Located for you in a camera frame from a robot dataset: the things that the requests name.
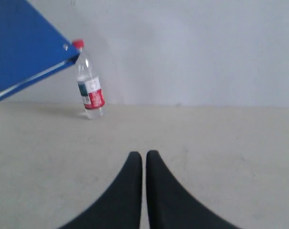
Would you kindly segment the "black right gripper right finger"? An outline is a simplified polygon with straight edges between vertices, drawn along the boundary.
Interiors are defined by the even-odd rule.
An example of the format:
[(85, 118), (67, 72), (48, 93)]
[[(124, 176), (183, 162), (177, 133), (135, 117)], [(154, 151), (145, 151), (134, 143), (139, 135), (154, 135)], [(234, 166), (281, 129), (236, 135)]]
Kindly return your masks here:
[(236, 229), (195, 199), (157, 150), (146, 156), (146, 198), (151, 229)]

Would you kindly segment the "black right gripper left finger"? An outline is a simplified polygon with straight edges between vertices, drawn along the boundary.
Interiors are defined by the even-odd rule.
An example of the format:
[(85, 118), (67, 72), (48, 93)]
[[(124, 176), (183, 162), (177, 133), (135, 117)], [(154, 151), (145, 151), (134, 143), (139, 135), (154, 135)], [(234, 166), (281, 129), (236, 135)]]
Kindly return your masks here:
[(130, 152), (105, 192), (63, 229), (139, 229), (142, 208), (142, 157)]

